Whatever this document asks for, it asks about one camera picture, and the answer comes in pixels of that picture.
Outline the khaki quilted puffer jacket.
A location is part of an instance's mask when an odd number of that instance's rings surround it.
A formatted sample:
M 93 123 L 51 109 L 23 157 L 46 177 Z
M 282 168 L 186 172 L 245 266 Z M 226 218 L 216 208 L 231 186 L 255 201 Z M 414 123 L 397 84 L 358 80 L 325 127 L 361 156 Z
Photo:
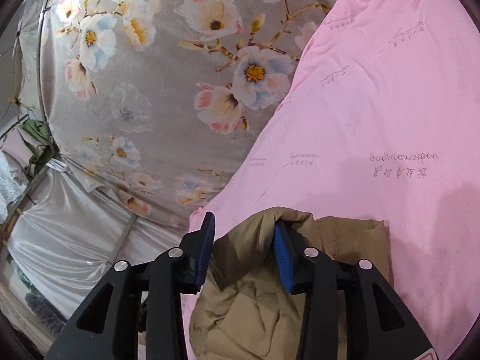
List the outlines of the khaki quilted puffer jacket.
M 190 359 L 295 359 L 305 297 L 281 284 L 272 238 L 275 222 L 292 223 L 333 260 L 370 260 L 391 277 L 388 228 L 373 219 L 324 217 L 284 207 L 253 214 L 219 238 L 208 277 L 184 314 Z

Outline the silver satin curtain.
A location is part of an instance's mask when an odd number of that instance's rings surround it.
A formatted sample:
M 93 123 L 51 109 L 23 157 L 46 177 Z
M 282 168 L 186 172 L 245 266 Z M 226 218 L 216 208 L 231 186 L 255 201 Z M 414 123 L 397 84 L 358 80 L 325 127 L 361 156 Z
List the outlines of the silver satin curtain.
M 253 133 L 213 134 L 194 108 L 194 85 L 216 58 L 200 45 L 189 0 L 26 0 L 10 66 L 18 107 L 45 122 L 59 148 L 48 194 L 19 217 L 7 250 L 25 302 L 42 326 L 41 351 L 119 257 L 149 261 L 176 245 L 191 208 L 182 176 L 216 154 L 237 164 Z M 26 167 L 19 130 L 6 153 Z

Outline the pink bed sheet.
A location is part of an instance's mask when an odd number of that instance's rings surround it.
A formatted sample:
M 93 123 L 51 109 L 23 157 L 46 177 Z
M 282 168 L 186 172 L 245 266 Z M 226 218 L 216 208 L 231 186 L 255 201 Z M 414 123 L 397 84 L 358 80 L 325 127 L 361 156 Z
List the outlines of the pink bed sheet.
M 458 0 L 337 0 L 207 205 L 385 220 L 394 287 L 441 359 L 479 315 L 479 31 Z

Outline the grey floral fabric backdrop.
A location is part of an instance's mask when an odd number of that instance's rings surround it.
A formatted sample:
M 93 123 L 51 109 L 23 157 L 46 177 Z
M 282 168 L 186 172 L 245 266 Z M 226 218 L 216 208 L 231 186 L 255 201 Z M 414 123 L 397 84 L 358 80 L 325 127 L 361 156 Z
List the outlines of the grey floral fabric backdrop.
M 75 176 L 185 229 L 287 95 L 336 0 L 49 0 L 41 94 Z

